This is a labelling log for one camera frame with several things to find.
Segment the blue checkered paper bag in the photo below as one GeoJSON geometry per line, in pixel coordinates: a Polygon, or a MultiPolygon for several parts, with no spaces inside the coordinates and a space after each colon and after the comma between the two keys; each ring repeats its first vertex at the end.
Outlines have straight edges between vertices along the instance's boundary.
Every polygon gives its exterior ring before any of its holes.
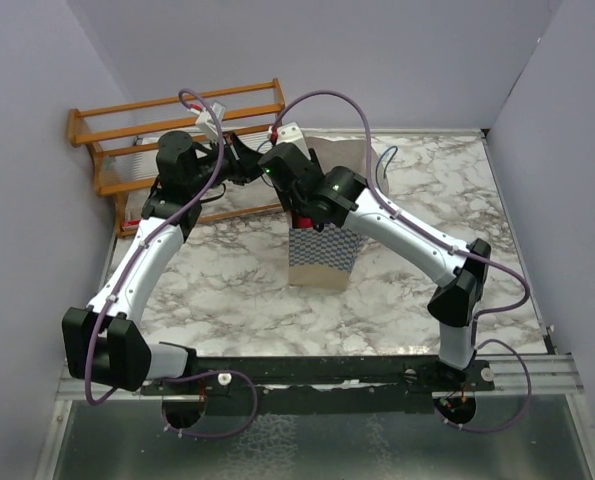
{"type": "Polygon", "coordinates": [[[288,222],[288,284],[344,291],[368,237],[341,226],[344,200],[355,199],[373,178],[381,192],[389,192],[383,156],[365,157],[364,140],[326,140],[305,137],[310,157],[295,145],[280,143],[263,154],[260,167],[277,187],[300,184],[308,189],[331,189],[337,195],[332,223],[322,230],[293,228],[288,222]]]}

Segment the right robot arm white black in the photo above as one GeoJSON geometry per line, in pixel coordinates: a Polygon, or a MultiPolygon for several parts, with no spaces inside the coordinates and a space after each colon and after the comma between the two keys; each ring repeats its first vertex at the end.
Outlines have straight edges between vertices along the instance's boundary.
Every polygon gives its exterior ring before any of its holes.
{"type": "Polygon", "coordinates": [[[367,179],[345,166],[325,173],[315,152],[305,155],[292,143],[279,143],[259,162],[289,209],[319,227],[333,224],[365,235],[425,273],[437,288],[428,303],[440,324],[438,383],[458,391],[473,376],[474,310],[483,295],[491,246],[439,232],[373,192],[367,179]]]}

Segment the pink Real crisps bag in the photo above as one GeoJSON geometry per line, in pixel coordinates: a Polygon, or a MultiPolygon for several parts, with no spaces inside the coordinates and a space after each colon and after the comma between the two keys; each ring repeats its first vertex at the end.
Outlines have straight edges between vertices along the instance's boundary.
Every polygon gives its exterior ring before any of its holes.
{"type": "Polygon", "coordinates": [[[313,227],[312,220],[310,218],[306,218],[306,217],[298,217],[296,219],[295,225],[297,228],[312,228],[313,227]]]}

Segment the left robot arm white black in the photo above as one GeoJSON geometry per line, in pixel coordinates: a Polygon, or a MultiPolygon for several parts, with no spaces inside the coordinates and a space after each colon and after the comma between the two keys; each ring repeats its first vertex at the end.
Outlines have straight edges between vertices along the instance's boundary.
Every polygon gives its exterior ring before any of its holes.
{"type": "Polygon", "coordinates": [[[189,364],[190,350],[147,343],[138,323],[160,276],[196,225],[205,191],[255,181],[263,174],[261,156],[234,133],[207,146],[180,130],[160,137],[156,180],[127,253],[88,305],[69,308],[62,319],[72,377],[127,391],[160,378],[179,395],[195,388],[198,371],[189,364]]]}

